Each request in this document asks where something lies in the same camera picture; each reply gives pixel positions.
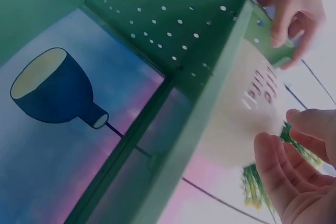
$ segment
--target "blue lamp drawing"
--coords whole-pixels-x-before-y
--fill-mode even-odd
[[[105,124],[112,127],[108,112],[93,102],[89,78],[63,48],[51,48],[37,56],[10,90],[13,101],[41,122],[64,123],[79,117],[94,129]]]

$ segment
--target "perforated metal panel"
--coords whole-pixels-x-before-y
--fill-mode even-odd
[[[187,68],[185,88],[193,86],[190,91],[201,89],[211,74],[242,4],[243,0],[86,0],[102,25],[163,74]]]

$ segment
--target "hand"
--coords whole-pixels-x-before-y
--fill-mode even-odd
[[[287,121],[294,140],[336,166],[336,110],[290,110]],[[254,149],[261,181],[283,224],[335,223],[335,177],[322,175],[276,136],[260,133]]]
[[[325,22],[322,0],[258,0],[263,7],[275,6],[275,17],[271,28],[271,44],[278,48],[287,37],[300,43],[293,55],[293,60],[283,66],[291,67],[301,60],[308,51],[315,35]]]

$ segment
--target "green metal bar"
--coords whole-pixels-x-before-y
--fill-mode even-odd
[[[86,223],[120,168],[126,162],[138,141],[159,112],[174,83],[167,77],[132,123],[112,154],[105,161],[87,190],[84,192],[65,224]]]
[[[198,141],[202,137],[202,133],[221,92],[224,79],[232,65],[252,12],[253,3],[250,0],[246,0],[237,18],[236,25],[220,54],[213,76],[205,86],[180,137],[161,165],[151,190],[132,223],[157,223],[169,198],[173,195],[174,189],[180,181]]]

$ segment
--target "hole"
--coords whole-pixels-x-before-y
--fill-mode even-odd
[[[257,21],[258,26],[264,26],[264,22],[262,20]]]

